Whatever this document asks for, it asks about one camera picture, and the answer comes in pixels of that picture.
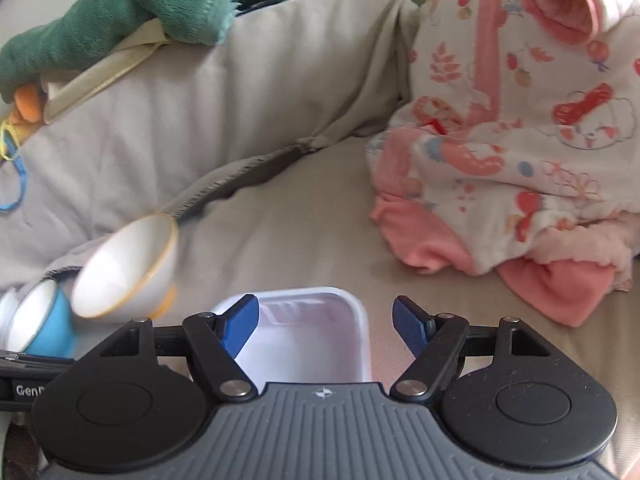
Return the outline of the green towel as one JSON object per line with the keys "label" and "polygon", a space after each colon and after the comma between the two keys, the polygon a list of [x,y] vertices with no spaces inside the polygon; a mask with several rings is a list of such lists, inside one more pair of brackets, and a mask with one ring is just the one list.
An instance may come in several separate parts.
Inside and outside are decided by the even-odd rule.
{"label": "green towel", "polygon": [[226,38],[246,0],[77,0],[55,21],[26,30],[1,48],[1,97],[41,74],[85,70],[157,18],[173,40],[214,46]]}

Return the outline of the beige sofa cover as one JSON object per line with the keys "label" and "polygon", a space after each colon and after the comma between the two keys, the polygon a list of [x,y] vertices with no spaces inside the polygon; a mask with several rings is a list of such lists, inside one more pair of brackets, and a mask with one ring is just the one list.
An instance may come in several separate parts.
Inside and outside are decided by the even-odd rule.
{"label": "beige sofa cover", "polygon": [[1,286],[75,281],[112,234],[150,214],[179,226],[168,321],[241,292],[331,285],[366,306],[379,378],[407,355],[388,306],[400,294],[490,322],[524,318],[618,398],[638,320],[632,285],[578,326],[553,321],[496,272],[424,273],[373,221],[369,143],[410,100],[411,0],[294,0],[243,16],[227,41],[170,44],[22,147],[23,203],[1,218]]}

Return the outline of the yellow rubber band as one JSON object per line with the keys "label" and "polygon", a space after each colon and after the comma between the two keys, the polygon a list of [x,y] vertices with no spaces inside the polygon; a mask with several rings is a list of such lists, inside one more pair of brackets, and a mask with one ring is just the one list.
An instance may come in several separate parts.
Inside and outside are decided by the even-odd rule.
{"label": "yellow rubber band", "polygon": [[14,162],[20,154],[21,141],[14,125],[2,122],[0,127],[1,158],[7,162]]}

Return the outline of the pink floral blanket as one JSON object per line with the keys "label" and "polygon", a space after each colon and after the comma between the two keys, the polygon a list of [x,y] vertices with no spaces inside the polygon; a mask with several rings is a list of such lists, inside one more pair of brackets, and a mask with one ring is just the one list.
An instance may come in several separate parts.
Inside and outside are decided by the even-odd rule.
{"label": "pink floral blanket", "polygon": [[426,0],[373,221],[424,273],[496,272],[578,326],[639,252],[639,0]]}

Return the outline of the blue rubber band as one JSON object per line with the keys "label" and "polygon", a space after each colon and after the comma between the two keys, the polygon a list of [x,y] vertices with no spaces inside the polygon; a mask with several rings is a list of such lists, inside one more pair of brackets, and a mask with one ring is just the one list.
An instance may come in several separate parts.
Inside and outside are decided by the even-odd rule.
{"label": "blue rubber band", "polygon": [[7,190],[2,188],[1,191],[1,211],[9,212],[23,203],[27,191],[28,172],[23,162],[21,150],[14,162],[1,159],[1,166],[9,171],[9,188]]}

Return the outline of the white plastic tub orange label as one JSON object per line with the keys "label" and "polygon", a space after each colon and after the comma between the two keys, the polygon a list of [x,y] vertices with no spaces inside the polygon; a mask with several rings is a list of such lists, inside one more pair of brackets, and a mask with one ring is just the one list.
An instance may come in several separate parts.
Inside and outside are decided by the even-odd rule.
{"label": "white plastic tub orange label", "polygon": [[11,287],[3,293],[0,299],[0,344],[2,350],[9,349],[9,331],[12,325],[12,320],[20,300],[17,298],[17,291]]}

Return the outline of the white foam tray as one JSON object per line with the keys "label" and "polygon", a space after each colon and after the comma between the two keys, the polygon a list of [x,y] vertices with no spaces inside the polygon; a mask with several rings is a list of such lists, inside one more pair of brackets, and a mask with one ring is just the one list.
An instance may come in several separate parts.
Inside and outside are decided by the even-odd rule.
{"label": "white foam tray", "polygon": [[255,292],[259,323],[235,361],[268,382],[370,382],[366,309],[350,292],[308,287]]}

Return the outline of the white bowl gold rim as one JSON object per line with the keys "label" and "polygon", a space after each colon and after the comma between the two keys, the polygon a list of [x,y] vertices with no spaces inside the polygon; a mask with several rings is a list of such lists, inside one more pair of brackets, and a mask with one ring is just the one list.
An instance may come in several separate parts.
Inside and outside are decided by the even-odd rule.
{"label": "white bowl gold rim", "polygon": [[168,214],[150,214],[114,233],[77,275],[74,314],[102,323],[161,316],[176,298],[178,240]]}

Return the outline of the orange plush toy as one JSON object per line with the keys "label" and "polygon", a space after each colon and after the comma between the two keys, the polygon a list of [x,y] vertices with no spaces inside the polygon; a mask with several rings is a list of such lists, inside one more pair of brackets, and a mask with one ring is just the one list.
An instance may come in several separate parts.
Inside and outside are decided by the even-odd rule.
{"label": "orange plush toy", "polygon": [[14,110],[9,114],[11,124],[38,124],[42,119],[43,104],[35,84],[23,84],[14,92]]}

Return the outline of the blue enamel bowl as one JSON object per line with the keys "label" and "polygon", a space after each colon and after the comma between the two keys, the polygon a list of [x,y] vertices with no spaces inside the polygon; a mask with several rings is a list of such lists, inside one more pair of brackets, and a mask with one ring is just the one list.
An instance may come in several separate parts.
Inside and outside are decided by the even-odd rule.
{"label": "blue enamel bowl", "polygon": [[18,304],[6,333],[6,350],[70,358],[75,344],[72,310],[64,290],[55,280],[41,281]]}

